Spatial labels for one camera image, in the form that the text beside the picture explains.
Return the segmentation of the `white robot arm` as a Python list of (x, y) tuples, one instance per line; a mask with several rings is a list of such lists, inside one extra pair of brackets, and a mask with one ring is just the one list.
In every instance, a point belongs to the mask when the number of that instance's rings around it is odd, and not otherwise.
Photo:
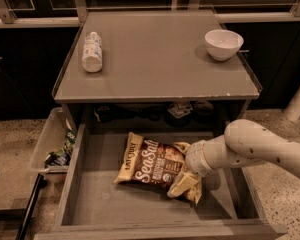
[(300, 143), (284, 139), (247, 119), (230, 122), (224, 134), (186, 145), (185, 165), (168, 190), (170, 198), (199, 185), (199, 179), (223, 168), (242, 168), (260, 161), (273, 163), (300, 179)]

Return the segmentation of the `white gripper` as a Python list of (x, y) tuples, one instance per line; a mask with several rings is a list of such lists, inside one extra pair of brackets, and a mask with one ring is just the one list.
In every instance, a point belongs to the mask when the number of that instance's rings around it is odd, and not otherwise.
[(182, 154), (186, 154), (185, 163), (192, 173), (181, 171), (170, 186), (167, 195), (170, 198), (179, 196), (200, 198), (201, 181), (197, 175), (205, 178), (218, 170), (217, 151), (219, 145), (213, 141), (201, 140), (191, 145), (187, 142), (174, 142), (172, 146)]

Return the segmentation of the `white robot base pole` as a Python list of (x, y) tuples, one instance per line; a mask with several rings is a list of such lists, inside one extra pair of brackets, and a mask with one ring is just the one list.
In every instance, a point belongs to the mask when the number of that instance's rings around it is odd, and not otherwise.
[(300, 87), (283, 111), (284, 116), (295, 122), (300, 118)]

